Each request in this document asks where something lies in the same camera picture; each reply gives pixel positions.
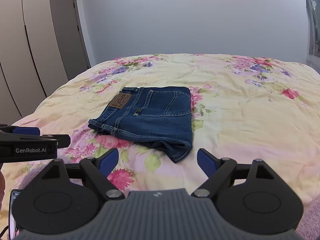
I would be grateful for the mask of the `beige wardrobe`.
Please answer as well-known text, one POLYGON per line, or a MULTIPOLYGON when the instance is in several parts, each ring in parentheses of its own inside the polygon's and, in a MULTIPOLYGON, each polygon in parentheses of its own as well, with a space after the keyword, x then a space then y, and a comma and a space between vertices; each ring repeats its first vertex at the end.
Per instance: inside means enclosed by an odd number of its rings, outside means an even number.
POLYGON ((1 0, 1 123, 33 113, 67 81, 50 0, 1 0))

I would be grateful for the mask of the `grey door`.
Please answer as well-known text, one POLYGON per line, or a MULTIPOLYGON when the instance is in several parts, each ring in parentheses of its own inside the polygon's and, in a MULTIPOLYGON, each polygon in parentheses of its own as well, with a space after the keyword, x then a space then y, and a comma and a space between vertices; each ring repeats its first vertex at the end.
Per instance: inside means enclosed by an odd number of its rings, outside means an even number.
POLYGON ((69 80, 88 70, 89 62, 76 0, 50 0, 55 36, 69 80))

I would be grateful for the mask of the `blue denim jeans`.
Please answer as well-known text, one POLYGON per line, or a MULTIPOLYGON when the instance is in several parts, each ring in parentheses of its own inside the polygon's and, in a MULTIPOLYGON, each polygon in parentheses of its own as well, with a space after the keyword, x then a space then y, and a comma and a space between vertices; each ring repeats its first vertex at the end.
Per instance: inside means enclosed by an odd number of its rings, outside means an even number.
POLYGON ((162 151, 178 163, 193 148, 191 119, 187 87, 124 87, 88 126, 99 134, 162 151))

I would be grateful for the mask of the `purple fuzzy blanket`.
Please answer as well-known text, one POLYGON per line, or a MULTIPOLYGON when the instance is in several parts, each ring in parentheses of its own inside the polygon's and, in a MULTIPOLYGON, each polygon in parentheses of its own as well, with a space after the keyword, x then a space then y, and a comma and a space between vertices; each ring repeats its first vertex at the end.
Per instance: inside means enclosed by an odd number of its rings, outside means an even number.
POLYGON ((320 198, 319 195, 310 203, 304 211, 302 220, 296 232, 303 239, 319 239, 319 220, 320 220, 320 198))

